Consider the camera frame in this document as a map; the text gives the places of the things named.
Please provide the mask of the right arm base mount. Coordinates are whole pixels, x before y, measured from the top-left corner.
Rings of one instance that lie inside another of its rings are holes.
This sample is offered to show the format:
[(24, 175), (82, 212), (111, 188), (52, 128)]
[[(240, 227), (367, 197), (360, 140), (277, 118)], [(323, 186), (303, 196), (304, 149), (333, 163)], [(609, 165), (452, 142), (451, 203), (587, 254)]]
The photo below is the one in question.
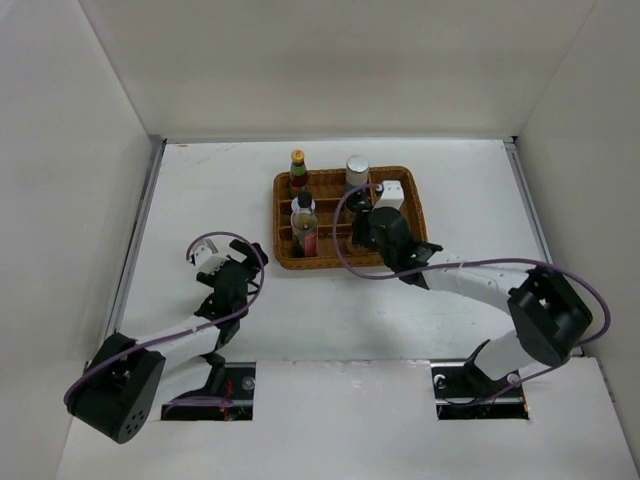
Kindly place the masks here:
[(529, 412), (518, 371), (491, 380), (463, 360), (430, 366), (439, 420), (528, 420)]

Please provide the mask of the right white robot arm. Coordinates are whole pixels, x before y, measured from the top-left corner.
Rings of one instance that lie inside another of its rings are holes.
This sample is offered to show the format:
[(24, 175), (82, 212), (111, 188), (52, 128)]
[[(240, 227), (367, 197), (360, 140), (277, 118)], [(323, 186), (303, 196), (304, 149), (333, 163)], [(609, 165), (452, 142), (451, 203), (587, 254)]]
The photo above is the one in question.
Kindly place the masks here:
[(506, 313), (513, 327), (477, 347), (462, 367), (462, 382), (473, 394), (489, 394), (513, 372), (539, 363), (564, 365), (581, 342), (593, 315), (574, 289), (578, 278), (566, 270), (511, 259), (464, 262), (442, 246), (417, 240), (405, 217), (391, 207), (357, 214), (353, 240), (374, 247), (392, 277), (425, 290), (469, 298)]

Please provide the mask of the black cap pepper shaker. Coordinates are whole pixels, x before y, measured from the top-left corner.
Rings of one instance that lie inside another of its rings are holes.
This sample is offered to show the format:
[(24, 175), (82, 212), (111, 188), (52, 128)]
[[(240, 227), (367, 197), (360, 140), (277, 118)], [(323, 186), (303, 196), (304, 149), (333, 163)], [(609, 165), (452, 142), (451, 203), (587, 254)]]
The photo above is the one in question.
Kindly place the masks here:
[(368, 211), (372, 208), (368, 188), (352, 188), (346, 192), (345, 209), (352, 214)]

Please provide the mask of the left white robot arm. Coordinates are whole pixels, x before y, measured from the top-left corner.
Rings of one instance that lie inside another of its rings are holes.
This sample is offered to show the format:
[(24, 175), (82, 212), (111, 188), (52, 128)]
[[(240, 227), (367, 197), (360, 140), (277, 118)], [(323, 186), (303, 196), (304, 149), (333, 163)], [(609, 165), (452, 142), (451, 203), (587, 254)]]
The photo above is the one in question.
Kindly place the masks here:
[(196, 358), (208, 364), (192, 371), (192, 389), (206, 399), (221, 393), (225, 376), (218, 352), (239, 331), (261, 293), (268, 257), (259, 243), (237, 234), (229, 247), (242, 257), (223, 256), (212, 238), (198, 237), (185, 253), (210, 294), (190, 317), (159, 334), (131, 338), (115, 332), (107, 337), (64, 394), (71, 416), (118, 444), (126, 443), (146, 422), (163, 377)]

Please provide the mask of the tall dark vinegar bottle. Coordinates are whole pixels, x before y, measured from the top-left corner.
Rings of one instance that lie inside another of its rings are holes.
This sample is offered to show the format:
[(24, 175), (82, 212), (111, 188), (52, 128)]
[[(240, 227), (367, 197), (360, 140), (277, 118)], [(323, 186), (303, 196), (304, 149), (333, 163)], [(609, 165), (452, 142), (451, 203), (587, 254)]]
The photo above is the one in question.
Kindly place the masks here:
[(292, 211), (291, 215), (295, 252), (301, 257), (315, 257), (317, 255), (319, 221), (313, 197), (309, 192), (302, 192), (295, 200), (297, 208)]

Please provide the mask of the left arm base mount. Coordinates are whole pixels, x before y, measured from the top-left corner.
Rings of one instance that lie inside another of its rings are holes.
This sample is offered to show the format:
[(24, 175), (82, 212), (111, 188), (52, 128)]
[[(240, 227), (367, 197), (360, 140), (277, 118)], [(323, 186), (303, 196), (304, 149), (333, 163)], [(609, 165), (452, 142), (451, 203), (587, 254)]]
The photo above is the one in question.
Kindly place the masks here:
[(162, 421), (251, 421), (254, 413), (257, 365), (227, 363), (216, 358), (198, 388), (191, 388), (163, 403)]

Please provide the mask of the pink cap small bottle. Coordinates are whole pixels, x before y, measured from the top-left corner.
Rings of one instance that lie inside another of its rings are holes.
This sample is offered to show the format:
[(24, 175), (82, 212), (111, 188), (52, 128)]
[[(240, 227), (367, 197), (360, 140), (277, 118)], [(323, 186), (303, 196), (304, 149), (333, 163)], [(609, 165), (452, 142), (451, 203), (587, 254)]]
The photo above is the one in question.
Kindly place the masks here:
[(349, 249), (355, 252), (366, 251), (370, 248), (370, 239), (367, 234), (353, 232), (349, 240)]

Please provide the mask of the yellow cap sauce bottle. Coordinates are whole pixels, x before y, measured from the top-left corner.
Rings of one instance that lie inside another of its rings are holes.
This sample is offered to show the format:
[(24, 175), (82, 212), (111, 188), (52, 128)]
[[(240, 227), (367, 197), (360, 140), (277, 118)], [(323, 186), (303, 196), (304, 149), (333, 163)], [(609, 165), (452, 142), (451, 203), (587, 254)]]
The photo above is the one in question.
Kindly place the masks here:
[(307, 190), (309, 175), (305, 164), (305, 153), (301, 149), (291, 152), (291, 164), (289, 170), (289, 190), (291, 198), (297, 197)]

